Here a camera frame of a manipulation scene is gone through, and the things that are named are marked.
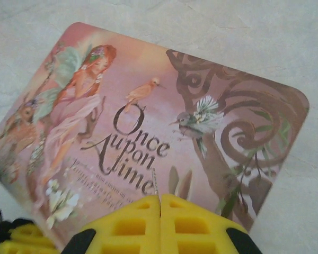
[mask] black plastic part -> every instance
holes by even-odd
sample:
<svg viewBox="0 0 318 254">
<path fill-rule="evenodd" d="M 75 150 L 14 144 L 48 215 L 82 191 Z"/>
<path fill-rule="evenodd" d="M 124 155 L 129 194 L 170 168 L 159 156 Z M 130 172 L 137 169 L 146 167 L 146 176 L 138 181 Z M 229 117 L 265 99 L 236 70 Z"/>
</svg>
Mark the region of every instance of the black plastic part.
<svg viewBox="0 0 318 254">
<path fill-rule="evenodd" d="M 19 218 L 19 219 L 16 219 L 15 221 L 12 222 L 12 228 L 13 229 L 16 229 L 20 226 L 24 226 L 24 225 L 27 225 L 27 224 L 34 224 L 33 221 L 31 220 L 27 220 L 27 219 L 23 219 L 23 218 Z"/>
<path fill-rule="evenodd" d="M 248 234 L 234 228 L 228 228 L 226 232 L 239 254 L 262 254 Z"/>
<path fill-rule="evenodd" d="M 7 232 L 12 229 L 12 223 L 9 221 L 0 222 L 0 232 Z"/>
<path fill-rule="evenodd" d="M 94 229 L 87 229 L 76 234 L 72 237 L 61 254 L 85 254 L 95 234 L 96 231 Z"/>
</svg>

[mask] fairy wing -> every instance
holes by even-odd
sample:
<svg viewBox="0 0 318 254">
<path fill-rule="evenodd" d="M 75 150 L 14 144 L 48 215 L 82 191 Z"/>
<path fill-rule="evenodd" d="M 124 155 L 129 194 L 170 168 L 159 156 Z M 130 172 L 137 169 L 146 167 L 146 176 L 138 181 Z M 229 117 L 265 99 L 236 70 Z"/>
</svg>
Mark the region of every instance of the fairy wing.
<svg viewBox="0 0 318 254">
<path fill-rule="evenodd" d="M 58 87 L 46 90 L 37 96 L 37 98 L 43 99 L 44 103 L 38 106 L 33 117 L 34 123 L 52 111 L 54 101 L 57 99 L 58 94 L 70 82 L 73 74 L 79 70 L 91 50 L 92 45 L 89 45 L 83 56 L 81 56 L 80 52 L 74 47 L 66 47 L 63 51 L 57 53 L 56 58 L 59 65 L 55 69 L 55 82 L 58 84 Z"/>
<path fill-rule="evenodd" d="M 73 74 L 79 70 L 84 57 L 81 57 L 79 51 L 74 47 L 66 47 L 56 55 L 59 66 L 55 70 L 55 81 L 59 87 L 65 88 Z"/>
<path fill-rule="evenodd" d="M 33 123 L 38 122 L 41 118 L 45 117 L 52 111 L 54 101 L 57 99 L 61 90 L 61 87 L 55 87 L 48 89 L 37 96 L 37 98 L 43 99 L 44 102 L 36 109 L 33 116 Z"/>
</svg>

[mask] yellow plastic object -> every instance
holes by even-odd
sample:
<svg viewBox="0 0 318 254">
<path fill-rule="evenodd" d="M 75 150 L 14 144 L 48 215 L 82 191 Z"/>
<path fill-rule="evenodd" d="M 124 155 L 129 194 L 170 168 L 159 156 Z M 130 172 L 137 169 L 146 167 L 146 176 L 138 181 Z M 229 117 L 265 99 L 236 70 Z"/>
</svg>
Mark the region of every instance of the yellow plastic object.
<svg viewBox="0 0 318 254">
<path fill-rule="evenodd" d="M 55 245 L 43 236 L 41 230 L 33 224 L 19 226 L 10 231 L 11 239 L 16 242 L 36 244 L 46 247 L 55 248 Z"/>
<path fill-rule="evenodd" d="M 10 230 L 11 240 L 0 243 L 0 254 L 59 254 L 54 244 L 34 224 Z"/>
<path fill-rule="evenodd" d="M 240 225 L 172 194 L 161 202 L 162 254 L 238 254 L 226 229 Z"/>
<path fill-rule="evenodd" d="M 59 251 L 40 245 L 4 241 L 0 243 L 0 254 L 59 254 Z"/>
<path fill-rule="evenodd" d="M 86 254 L 160 254 L 160 201 L 146 196 L 87 226 L 94 236 Z"/>
</svg>

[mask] red hair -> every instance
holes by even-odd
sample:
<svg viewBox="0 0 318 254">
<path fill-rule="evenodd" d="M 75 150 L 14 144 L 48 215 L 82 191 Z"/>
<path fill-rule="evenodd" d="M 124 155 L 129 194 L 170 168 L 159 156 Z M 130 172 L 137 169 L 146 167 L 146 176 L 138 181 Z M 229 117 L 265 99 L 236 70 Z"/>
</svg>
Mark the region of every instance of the red hair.
<svg viewBox="0 0 318 254">
<path fill-rule="evenodd" d="M 100 45 L 100 46 L 97 46 L 97 47 L 94 47 L 91 52 L 87 55 L 87 57 L 85 58 L 84 62 L 82 63 L 81 67 L 83 67 L 84 65 L 87 65 L 87 67 L 85 69 L 82 69 L 81 67 L 79 68 L 78 71 L 76 71 L 74 74 L 73 74 L 73 77 L 72 79 L 69 81 L 69 83 L 66 85 L 66 87 L 58 94 L 58 97 L 57 99 L 54 101 L 53 103 L 53 107 L 55 107 L 59 101 L 61 100 L 61 98 L 63 98 L 65 96 L 65 93 L 66 93 L 66 89 L 70 88 L 70 87 L 74 87 L 75 86 L 75 83 L 76 81 L 78 80 L 78 78 L 82 75 L 82 73 L 84 71 L 86 71 L 87 69 L 90 69 L 91 66 L 93 66 L 100 58 L 97 58 L 95 59 L 93 62 L 90 62 L 91 60 L 91 57 L 92 57 L 92 53 L 99 50 L 99 49 L 103 49 L 104 51 L 104 56 L 107 58 L 107 66 L 106 68 L 102 71 L 104 72 L 106 69 L 108 69 L 111 64 L 113 63 L 114 59 L 116 58 L 117 56 L 117 50 L 115 47 L 113 47 L 112 45 Z M 98 90 L 99 88 L 99 83 L 95 83 L 93 84 L 92 86 L 92 89 L 91 91 L 89 92 L 89 96 L 92 96 L 96 93 L 96 91 Z"/>
</svg>

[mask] deer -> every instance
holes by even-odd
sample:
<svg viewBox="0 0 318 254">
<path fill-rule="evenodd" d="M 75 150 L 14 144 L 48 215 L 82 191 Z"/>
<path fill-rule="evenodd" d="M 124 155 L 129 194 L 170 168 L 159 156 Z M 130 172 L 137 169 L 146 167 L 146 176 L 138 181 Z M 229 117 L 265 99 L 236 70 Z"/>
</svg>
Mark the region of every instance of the deer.
<svg viewBox="0 0 318 254">
<path fill-rule="evenodd" d="M 15 113 L 7 119 L 4 131 L 0 135 L 0 141 L 3 141 L 0 147 L 11 144 L 10 152 L 15 154 L 33 144 L 38 137 L 33 116 L 42 100 L 33 98 L 27 101 L 27 96 L 28 94 Z"/>
</svg>

